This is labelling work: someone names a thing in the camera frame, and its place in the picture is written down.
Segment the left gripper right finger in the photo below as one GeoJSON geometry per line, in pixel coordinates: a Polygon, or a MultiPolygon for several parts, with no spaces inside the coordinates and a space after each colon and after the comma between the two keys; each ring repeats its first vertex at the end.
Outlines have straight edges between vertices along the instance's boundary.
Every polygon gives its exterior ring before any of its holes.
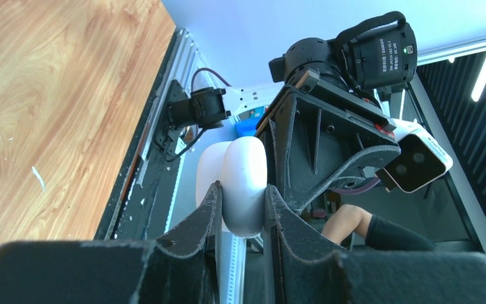
{"type": "Polygon", "coordinates": [[[265,191],[264,263],[267,303],[347,303],[337,264],[345,249],[312,228],[278,189],[265,191]]]}

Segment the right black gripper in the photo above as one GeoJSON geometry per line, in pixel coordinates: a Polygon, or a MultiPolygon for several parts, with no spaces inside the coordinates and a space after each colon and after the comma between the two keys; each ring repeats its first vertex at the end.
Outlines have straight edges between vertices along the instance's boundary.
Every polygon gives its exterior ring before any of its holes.
{"type": "Polygon", "coordinates": [[[401,149],[395,123],[376,106],[320,77],[285,84],[256,126],[268,182],[300,212],[330,187],[351,190],[366,167],[382,169],[401,149]]]}

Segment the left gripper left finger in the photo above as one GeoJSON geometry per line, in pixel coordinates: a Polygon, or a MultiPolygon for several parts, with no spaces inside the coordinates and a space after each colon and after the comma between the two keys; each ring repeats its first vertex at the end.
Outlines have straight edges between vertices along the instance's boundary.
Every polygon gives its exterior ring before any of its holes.
{"type": "Polygon", "coordinates": [[[148,249],[139,303],[219,303],[222,190],[212,183],[202,203],[148,249]]]}

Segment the white earbud charging case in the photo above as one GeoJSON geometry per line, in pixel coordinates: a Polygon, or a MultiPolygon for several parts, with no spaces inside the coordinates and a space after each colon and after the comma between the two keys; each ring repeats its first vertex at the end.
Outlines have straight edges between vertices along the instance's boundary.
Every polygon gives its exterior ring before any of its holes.
{"type": "Polygon", "coordinates": [[[268,184],[264,144],[257,137],[244,136],[208,146],[197,165],[197,206],[216,181],[222,191],[223,230],[240,238],[256,237],[264,226],[268,184]]]}

